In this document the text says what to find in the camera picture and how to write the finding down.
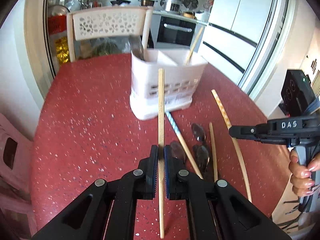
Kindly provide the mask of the person's right hand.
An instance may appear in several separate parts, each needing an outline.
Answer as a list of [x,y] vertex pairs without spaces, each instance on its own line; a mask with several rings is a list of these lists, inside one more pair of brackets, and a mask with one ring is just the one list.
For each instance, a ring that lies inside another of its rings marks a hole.
[[290,182],[292,191],[298,197],[310,196],[314,193],[311,189],[316,183],[311,179],[311,173],[319,170],[319,153],[310,161],[308,166],[298,163],[298,154],[295,150],[290,151],[289,170],[292,173]]

